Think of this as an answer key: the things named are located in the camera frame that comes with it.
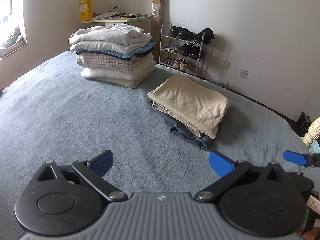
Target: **blue bedsheet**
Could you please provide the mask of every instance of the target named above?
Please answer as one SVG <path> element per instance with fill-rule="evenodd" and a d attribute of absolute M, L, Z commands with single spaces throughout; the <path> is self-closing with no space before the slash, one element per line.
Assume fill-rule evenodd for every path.
<path fill-rule="evenodd" d="M 76 53 L 64 52 L 29 71 L 0 97 L 0 239 L 21 230 L 14 204 L 40 165 L 91 159 L 109 149 L 114 165 L 104 177 L 129 196 L 136 192 L 191 192 L 218 179 L 208 152 L 169 132 L 150 109 L 147 93 L 177 71 L 159 66 L 137 89 L 81 77 Z M 211 83 L 231 107 L 219 125 L 212 149 L 255 165 L 275 159 L 287 171 L 298 166 L 284 150 L 308 152 L 289 124 L 268 109 Z"/>

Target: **white sneaker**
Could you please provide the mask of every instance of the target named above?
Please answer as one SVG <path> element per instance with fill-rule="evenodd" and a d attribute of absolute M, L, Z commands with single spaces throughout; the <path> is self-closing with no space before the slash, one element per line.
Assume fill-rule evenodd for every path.
<path fill-rule="evenodd" d="M 177 58 L 173 63 L 173 68 L 179 69 L 181 62 L 182 62 L 182 58 Z"/>
<path fill-rule="evenodd" d="M 183 60 L 180 64 L 180 70 L 186 71 L 190 67 L 189 62 L 187 60 Z"/>

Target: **window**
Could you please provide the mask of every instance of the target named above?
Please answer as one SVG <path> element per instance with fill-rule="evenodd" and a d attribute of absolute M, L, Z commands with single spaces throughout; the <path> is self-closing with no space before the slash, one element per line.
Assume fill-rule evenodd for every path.
<path fill-rule="evenodd" d="M 12 10 L 12 0 L 0 0 L 0 59 L 25 44 Z"/>

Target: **desk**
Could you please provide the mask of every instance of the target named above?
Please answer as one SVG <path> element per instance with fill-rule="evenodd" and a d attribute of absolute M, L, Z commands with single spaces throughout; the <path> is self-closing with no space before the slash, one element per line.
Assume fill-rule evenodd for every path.
<path fill-rule="evenodd" d="M 113 17 L 105 20 L 89 20 L 78 22 L 83 24 L 83 28 L 90 28 L 93 26 L 101 26 L 101 25 L 121 25 L 121 24 L 129 24 L 143 29 L 144 20 L 151 19 L 150 16 L 147 17 L 135 17 L 135 18 L 123 18 Z"/>

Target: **beige folded cloth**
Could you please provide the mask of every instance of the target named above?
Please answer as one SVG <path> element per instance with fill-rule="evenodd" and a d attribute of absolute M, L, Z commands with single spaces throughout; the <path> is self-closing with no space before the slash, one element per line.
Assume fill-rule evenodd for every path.
<path fill-rule="evenodd" d="M 124 72 L 119 69 L 110 68 L 85 68 L 81 72 L 84 78 L 115 78 L 125 80 L 135 80 L 137 75 L 140 75 L 151 63 L 153 63 L 153 56 L 145 60 L 131 72 Z"/>
<path fill-rule="evenodd" d="M 229 100 L 219 92 L 201 87 L 181 74 L 175 74 L 148 97 L 168 109 L 186 126 L 195 127 L 211 139 L 230 107 Z"/>
<path fill-rule="evenodd" d="M 144 80 L 149 74 L 156 70 L 156 62 L 153 62 L 148 68 L 146 68 L 142 73 L 140 73 L 135 80 L 124 80 L 115 78 L 93 78 L 96 80 L 101 80 L 113 84 L 117 84 L 128 88 L 137 88 L 137 85 Z"/>

